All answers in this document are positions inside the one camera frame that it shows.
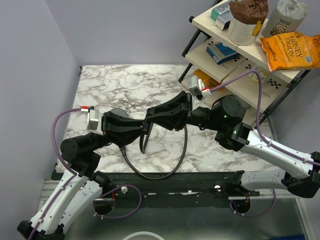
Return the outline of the black T-shaped fitting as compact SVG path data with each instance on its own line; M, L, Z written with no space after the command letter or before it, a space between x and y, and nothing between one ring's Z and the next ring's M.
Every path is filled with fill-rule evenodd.
M151 131L152 127L153 127L153 123L152 122L145 121L143 123L143 132L144 133L149 133Z

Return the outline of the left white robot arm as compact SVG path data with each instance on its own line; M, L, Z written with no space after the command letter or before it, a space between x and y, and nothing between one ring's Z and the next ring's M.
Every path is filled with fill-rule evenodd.
M71 174L71 176L63 183L62 186L58 187L57 193L55 193L55 195L53 195L52 199L48 202L47 207L45 208L45 210L42 211L42 214L40 215L40 217L37 219L37 222L35 224L35 226L33 227L33 229L31 230L30 234L28 235L27 240L35 240L36 238L33 238L37 228L39 227L40 224L42 224L44 222L44 218L47 215L47 212L50 210L50 208L52 207L52 205L54 204L54 202L56 201L56 199L62 194L66 192L66 188L68 186L68 184L70 182L72 182L74 180L74 178L78 177L78 173L76 173L75 171L73 171L65 162L65 160L63 160L58 147L57 147L57 142L56 142L56 136L55 136L55 129L56 129L56 124L59 120L60 117L62 117L63 115L67 114L67 113L71 113L71 112L79 112L79 111L85 111L88 112L89 109L88 108L73 108L70 110L66 110L63 111L62 113L59 113L58 116L54 119L52 126L51 126L51 141L52 141L52 146L53 149L57 155L57 157L59 158L60 162L62 163L62 165L64 165L66 167L66 169L69 171L69 173ZM130 213L123 215L123 216L117 216L117 217L105 217L105 218L109 218L109 219L122 219L122 218L126 218L129 217L131 215L133 215L135 212L138 211L138 209L141 207L141 203L142 203L142 195L140 190L133 185L129 185L127 184L126 187L131 187L134 188L139 196L139 202L137 207Z

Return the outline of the grey shower head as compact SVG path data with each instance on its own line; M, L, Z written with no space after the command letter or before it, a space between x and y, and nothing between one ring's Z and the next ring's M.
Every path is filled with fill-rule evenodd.
M125 117L125 118L129 117L127 112L122 108L113 108L110 112L113 113L113 114L116 114L118 116L121 116L121 117Z

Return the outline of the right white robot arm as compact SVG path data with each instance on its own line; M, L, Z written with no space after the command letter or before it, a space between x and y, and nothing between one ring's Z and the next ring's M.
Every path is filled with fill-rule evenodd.
M186 125L216 132L215 140L227 150L256 156L277 166L276 170L244 171L230 183L230 191L241 196L258 189L283 189L302 198L313 198L320 188L320 154L303 153L265 137L258 128L243 123L246 110L233 95L222 97L211 108L195 107L190 93L151 107L145 122L167 130Z

